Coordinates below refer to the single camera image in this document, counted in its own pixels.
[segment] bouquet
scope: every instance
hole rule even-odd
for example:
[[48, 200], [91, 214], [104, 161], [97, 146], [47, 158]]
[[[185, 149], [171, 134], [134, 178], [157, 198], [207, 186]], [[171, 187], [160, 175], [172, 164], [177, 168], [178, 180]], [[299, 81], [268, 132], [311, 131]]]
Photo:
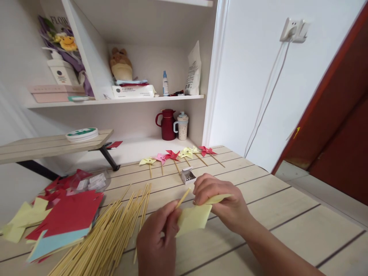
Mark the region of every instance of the bouquet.
[[57, 50], [63, 60], [73, 66], [74, 70], [79, 75], [78, 79], [80, 84], [83, 85], [85, 93], [90, 97], [94, 97], [70, 26], [64, 26], [62, 32], [57, 33], [55, 26], [47, 18], [39, 15], [38, 21], [41, 24], [39, 33], [46, 46]]

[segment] bamboo skewer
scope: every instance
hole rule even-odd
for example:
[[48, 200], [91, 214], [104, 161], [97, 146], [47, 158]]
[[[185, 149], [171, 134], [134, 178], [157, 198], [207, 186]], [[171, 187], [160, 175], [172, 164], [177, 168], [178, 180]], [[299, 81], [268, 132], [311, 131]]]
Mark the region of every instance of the bamboo skewer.
[[[149, 186], [148, 197], [146, 198], [145, 205], [144, 205], [144, 208], [143, 208], [143, 212], [142, 212], [142, 216], [141, 216], [141, 223], [139, 225], [139, 231], [141, 231], [143, 222], [145, 221], [147, 206], [148, 206], [148, 200], [149, 200], [150, 192], [151, 192], [151, 185], [152, 184], [150, 184], [150, 186]], [[133, 264], [135, 264], [136, 261], [137, 261], [137, 248], [135, 248]]]
[[180, 207], [180, 205], [182, 204], [182, 202], [184, 201], [184, 199], [189, 194], [190, 190], [191, 190], [190, 188], [187, 189], [187, 191], [185, 192], [185, 194], [183, 195], [183, 197], [181, 198], [181, 200], [179, 200], [179, 202], [177, 203], [175, 209], [178, 209]]
[[203, 161], [203, 159], [200, 157], [200, 156], [198, 156], [198, 154], [197, 153], [195, 153], [195, 156], [197, 156], [207, 167], [208, 167], [208, 165], [206, 164], [206, 162], [205, 161]]
[[69, 249], [49, 276], [112, 275], [133, 236], [142, 209], [140, 228], [145, 221], [151, 187], [147, 184], [142, 196], [141, 190], [132, 193], [125, 205], [122, 200], [129, 186], [119, 200], [109, 204], [84, 241]]
[[176, 166], [177, 172], [180, 174], [179, 168], [177, 167], [177, 164], [176, 164], [176, 161], [175, 161], [175, 160], [174, 160], [174, 163], [175, 163], [175, 166]]
[[212, 156], [218, 163], [220, 163], [221, 166], [225, 168], [225, 166], [219, 160], [217, 160], [212, 154], [209, 153], [209, 155]]
[[189, 164], [188, 160], [185, 158], [185, 156], [183, 156], [183, 157], [184, 157], [184, 160], [188, 163], [188, 165], [190, 167], [191, 165]]

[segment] pushpin box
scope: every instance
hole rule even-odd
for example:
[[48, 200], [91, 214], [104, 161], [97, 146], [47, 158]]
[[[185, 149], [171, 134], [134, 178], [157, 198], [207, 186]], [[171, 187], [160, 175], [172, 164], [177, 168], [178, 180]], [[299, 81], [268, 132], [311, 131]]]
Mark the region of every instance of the pushpin box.
[[193, 167], [188, 167], [182, 170], [181, 172], [181, 179], [185, 185], [194, 183], [197, 179], [192, 172]]

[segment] shelf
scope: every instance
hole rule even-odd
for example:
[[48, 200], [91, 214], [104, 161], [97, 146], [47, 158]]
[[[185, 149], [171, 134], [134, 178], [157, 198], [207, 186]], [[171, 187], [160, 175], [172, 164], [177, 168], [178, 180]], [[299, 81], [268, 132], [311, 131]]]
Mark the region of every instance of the shelf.
[[210, 0], [159, 0], [159, 1], [174, 2], [202, 7], [212, 7], [214, 5], [214, 2]]
[[113, 100], [90, 100], [84, 102], [52, 102], [52, 103], [30, 103], [26, 108], [43, 108], [43, 107], [65, 107], [65, 106], [81, 106], [81, 105], [100, 105], [100, 104], [123, 104], [130, 102], [160, 102], [169, 100], [192, 100], [204, 99], [205, 95], [196, 96], [179, 96], [179, 97], [157, 97], [157, 98], [133, 98], [133, 99], [113, 99]]
[[213, 1], [206, 0], [74, 2], [107, 44], [186, 47], [216, 12]]
[[[175, 139], [164, 141], [161, 137], [147, 137], [140, 139], [124, 140], [116, 149], [109, 150], [116, 164], [139, 162], [146, 157], [156, 156], [158, 153], [166, 153], [166, 150], [179, 151], [185, 147], [193, 147], [193, 142], [188, 138], [185, 141]], [[97, 170], [110, 168], [110, 165], [100, 151], [88, 151], [81, 159], [72, 165], [67, 173], [75, 172], [77, 169]]]

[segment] folded cloth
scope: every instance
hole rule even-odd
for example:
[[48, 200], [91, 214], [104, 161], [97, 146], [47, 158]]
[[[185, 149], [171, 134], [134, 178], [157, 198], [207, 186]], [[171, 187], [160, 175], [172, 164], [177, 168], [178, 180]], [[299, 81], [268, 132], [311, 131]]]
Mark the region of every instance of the folded cloth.
[[147, 83], [148, 80], [116, 80], [116, 84], [120, 85], [120, 84], [145, 84]]
[[146, 86], [146, 85], [150, 85], [149, 83], [146, 84], [120, 84], [120, 87], [125, 87], [125, 86]]

